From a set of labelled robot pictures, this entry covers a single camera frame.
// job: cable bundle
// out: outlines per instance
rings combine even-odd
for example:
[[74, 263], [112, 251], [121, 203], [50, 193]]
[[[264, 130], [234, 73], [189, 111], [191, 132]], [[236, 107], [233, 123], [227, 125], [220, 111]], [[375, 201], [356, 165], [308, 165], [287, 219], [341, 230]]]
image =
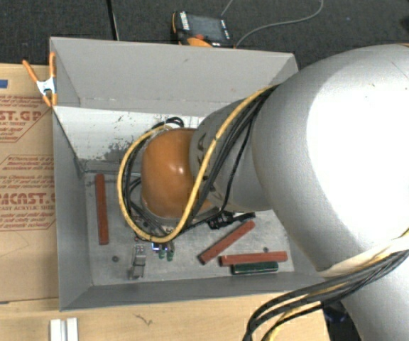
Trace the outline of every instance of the cable bundle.
[[[409, 230], [399, 239], [409, 235]], [[377, 254], [375, 261], [349, 274], [335, 276], [322, 283], [288, 292], [262, 305], [250, 317], [243, 341], [252, 341], [255, 330], [270, 319], [281, 315], [262, 341], [272, 341], [280, 326], [294, 318], [323, 309], [350, 296], [367, 284], [373, 283], [400, 266], [409, 256], [409, 249]]]
[[[250, 97], [244, 99], [240, 104], [238, 104], [238, 106], [233, 110], [233, 112], [227, 117], [227, 119], [221, 125], [219, 131], [215, 134], [214, 139], [209, 145], [206, 154], [204, 155], [203, 162], [200, 166], [200, 170], [198, 171], [197, 178], [195, 180], [195, 184], [187, 201], [187, 205], [185, 206], [185, 211], [183, 212], [177, 227], [172, 232], [165, 233], [165, 230], [161, 227], [160, 224], [158, 224], [158, 222], [156, 223], [154, 219], [149, 219], [147, 216], [144, 216], [143, 210], [137, 207], [133, 202], [131, 202], [130, 193], [138, 184], [140, 184], [140, 179], [138, 178], [130, 182], [130, 177], [133, 164], [136, 159], [136, 155], [140, 152], [140, 150], [143, 148], [143, 145], [149, 140], [149, 138], [151, 138], [159, 131], [170, 129], [170, 126], [168, 126], [168, 124], [178, 124], [180, 126], [181, 124], [183, 125], [182, 120], [180, 120], [179, 118], [170, 118], [165, 122], [159, 123], [155, 125], [153, 128], [151, 128], [151, 130], [141, 135], [136, 141], [132, 143], [132, 145], [129, 147], [126, 154], [124, 155], [121, 165], [119, 167], [116, 188], [118, 190], [119, 206], [121, 208], [121, 211], [123, 212], [123, 216], [126, 219], [129, 226], [137, 234], [137, 236], [139, 236], [142, 239], [146, 239], [148, 241], [156, 242], [159, 244], [168, 243], [174, 238], [176, 238], [179, 234], [183, 234], [187, 230], [192, 229], [193, 227], [199, 224], [213, 220], [224, 212], [224, 207], [227, 204], [231, 190], [231, 183], [233, 181], [234, 174], [238, 167], [239, 160], [241, 159], [247, 141], [249, 140], [253, 121], [256, 118], [257, 114], [259, 113], [265, 100], [269, 97], [271, 92], [276, 87], [277, 86], [266, 87], [262, 90], [255, 92]], [[204, 219], [196, 224], [186, 227], [186, 225], [190, 224], [193, 218], [199, 212], [203, 202], [206, 200], [206, 197], [209, 194], [209, 191], [212, 187], [215, 178], [219, 174], [221, 167], [223, 166], [225, 160], [227, 159], [230, 150], [233, 148], [237, 139], [244, 132], [244, 130], [247, 130], [247, 132], [244, 137], [244, 141], [241, 145], [241, 148], [239, 149], [238, 156], [236, 157], [235, 160], [235, 164], [231, 171], [223, 205], [221, 206], [217, 214], [212, 215], [211, 217], [208, 217], [207, 219]], [[209, 175], [207, 175], [206, 180], [204, 180], [205, 172], [207, 171], [211, 155], [214, 154], [217, 143], [220, 140], [223, 141], [222, 149], [219, 150], [216, 161], [212, 166], [211, 170], [209, 171]], [[152, 228], [155, 229], [156, 233], [145, 232], [132, 220], [131, 207], [135, 209], [135, 211], [137, 211], [137, 213]]]

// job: metal bracket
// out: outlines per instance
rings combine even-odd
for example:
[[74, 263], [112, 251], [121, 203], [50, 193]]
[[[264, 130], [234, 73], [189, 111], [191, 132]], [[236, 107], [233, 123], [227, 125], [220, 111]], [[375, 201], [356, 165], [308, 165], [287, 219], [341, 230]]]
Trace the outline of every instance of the metal bracket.
[[51, 320], [50, 341], [78, 341], [78, 319]]
[[129, 279], [143, 278], [146, 265], [146, 248], [136, 244], [134, 247], [132, 267], [129, 269]]

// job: metal box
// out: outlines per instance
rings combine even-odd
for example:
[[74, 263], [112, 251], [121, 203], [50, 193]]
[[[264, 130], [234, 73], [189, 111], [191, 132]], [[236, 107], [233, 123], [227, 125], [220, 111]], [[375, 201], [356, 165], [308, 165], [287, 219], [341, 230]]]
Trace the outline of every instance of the metal box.
[[[52, 38], [58, 70], [53, 115], [60, 309], [185, 301], [288, 291], [320, 280], [272, 211], [223, 254], [286, 250], [276, 273], [232, 276], [197, 255], [232, 230], [197, 227], [175, 240], [173, 261], [151, 244], [143, 278], [128, 279], [136, 242], [116, 198], [130, 143], [175, 115], [196, 127], [208, 114], [298, 71], [288, 53]], [[105, 174], [109, 244], [97, 241], [94, 176]]]

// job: gray carpet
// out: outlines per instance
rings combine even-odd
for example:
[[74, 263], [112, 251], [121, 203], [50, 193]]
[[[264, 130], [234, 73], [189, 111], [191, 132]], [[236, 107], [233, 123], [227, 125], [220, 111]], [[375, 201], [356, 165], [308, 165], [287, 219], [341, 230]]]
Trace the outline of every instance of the gray carpet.
[[[170, 42], [171, 13], [218, 17], [229, 0], [113, 0], [122, 40]], [[225, 18], [235, 39], [265, 24], [315, 12], [320, 0], [234, 0]], [[0, 0], [0, 63], [46, 64], [50, 36], [111, 39], [105, 0]], [[299, 68], [352, 48], [409, 42], [409, 0], [325, 0], [304, 23], [270, 28], [242, 48], [294, 53]], [[358, 340], [351, 321], [331, 337]]]

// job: yellow cable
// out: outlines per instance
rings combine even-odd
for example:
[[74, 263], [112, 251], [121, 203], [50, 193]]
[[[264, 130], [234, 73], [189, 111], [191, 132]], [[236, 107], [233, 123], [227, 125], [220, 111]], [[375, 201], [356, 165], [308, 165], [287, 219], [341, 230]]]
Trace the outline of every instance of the yellow cable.
[[140, 136], [132, 145], [129, 147], [127, 150], [126, 154], [124, 155], [121, 166], [119, 167], [119, 173], [118, 173], [118, 180], [116, 182], [116, 188], [118, 190], [118, 200], [119, 200], [119, 207], [121, 208], [121, 211], [123, 213], [124, 218], [126, 219], [127, 223], [129, 226], [132, 228], [132, 230], [142, 239], [146, 239], [150, 242], [157, 242], [159, 244], [164, 244], [166, 242], [169, 242], [173, 240], [176, 236], [179, 235], [183, 227], [185, 226], [185, 223], [189, 217], [190, 212], [192, 211], [192, 207], [195, 203], [195, 200], [197, 199], [197, 194], [198, 194], [198, 189], [200, 188], [200, 185], [203, 181], [203, 177], [205, 176], [205, 171], [207, 169], [207, 166], [209, 164], [209, 161], [211, 160], [211, 155], [213, 154], [215, 147], [217, 145], [218, 140], [222, 137], [223, 133], [227, 130], [228, 126], [231, 124], [231, 122], [234, 120], [234, 118], [249, 105], [252, 101], [254, 101], [260, 94], [265, 92], [266, 90], [269, 90], [272, 88], [272, 86], [267, 86], [263, 88], [262, 90], [259, 90], [255, 92], [253, 95], [247, 97], [241, 104], [239, 104], [233, 112], [227, 117], [227, 119], [224, 121], [224, 123], [220, 126], [219, 131], [216, 133], [216, 136], [214, 139], [212, 139], [211, 144], [209, 145], [209, 148], [207, 149], [206, 154], [204, 155], [202, 165], [200, 166], [200, 170], [198, 171], [197, 174], [197, 179], [195, 180], [195, 183], [192, 188], [192, 192], [190, 193], [189, 200], [187, 201], [187, 204], [185, 206], [185, 210], [182, 214], [182, 217], [180, 221], [178, 222], [178, 225], [176, 228], [170, 232], [169, 234], [165, 235], [164, 237], [157, 237], [155, 235], [149, 234], [147, 232], [144, 232], [140, 227], [137, 226], [137, 224], [131, 219], [130, 215], [127, 212], [126, 206], [124, 204], [124, 197], [123, 197], [123, 191], [122, 191], [122, 178], [124, 174], [124, 168], [126, 167], [127, 160], [129, 159], [129, 156], [131, 155], [132, 151], [144, 140], [149, 137], [151, 137], [155, 132], [164, 129], [164, 126], [160, 126], [158, 128], [152, 129], [142, 136]]
[[[408, 235], [409, 235], [409, 228], [408, 228], [399, 238], [401, 238], [401, 237], [406, 237], [406, 236], [408, 236]], [[384, 252], [382, 252], [382, 253], [380, 253], [380, 254], [377, 254], [377, 255], [375, 255], [370, 261], [368, 261], [367, 263], [365, 263], [365, 264], [364, 264], [364, 267], [370, 266], [370, 265], [374, 264], [375, 262], [380, 261], [380, 260], [386, 258], [386, 257], [387, 257], [388, 255], [390, 255], [390, 254], [392, 254], [391, 251], [390, 251], [390, 252], [384, 251]], [[315, 295], [320, 294], [320, 293], [325, 293], [325, 292], [328, 292], [328, 291], [332, 291], [333, 289], [340, 288], [341, 286], [344, 286], [345, 284], [347, 284], [347, 283], [341, 283], [341, 284], [338, 284], [338, 285], [336, 285], [336, 286], [329, 287], [329, 288], [323, 289], [323, 290], [318, 291], [318, 292], [314, 292], [314, 293], [311, 293], [311, 294], [307, 294], [307, 295], [304, 295], [303, 298], [304, 298], [305, 296], [315, 296]], [[289, 317], [289, 316], [291, 316], [291, 315], [293, 315], [293, 314], [295, 314], [295, 313], [300, 312], [301, 310], [306, 309], [307, 307], [312, 307], [314, 304], [316, 304], [316, 303], [311, 303], [310, 305], [304, 305], [304, 306], [302, 306], [302, 307], [298, 307], [298, 308], [295, 308], [295, 309], [292, 309], [292, 310], [289, 310], [289, 311], [283, 313], [283, 314], [279, 317], [279, 319], [277, 320], [277, 322], [275, 323], [275, 325], [266, 333], [266, 335], [268, 336], [267, 341], [274, 341], [274, 340], [276, 339], [276, 337], [278, 336], [278, 333], [280, 332], [281, 326], [282, 326], [282, 324], [279, 324], [279, 323], [280, 323], [282, 320], [286, 319], [287, 317]]]

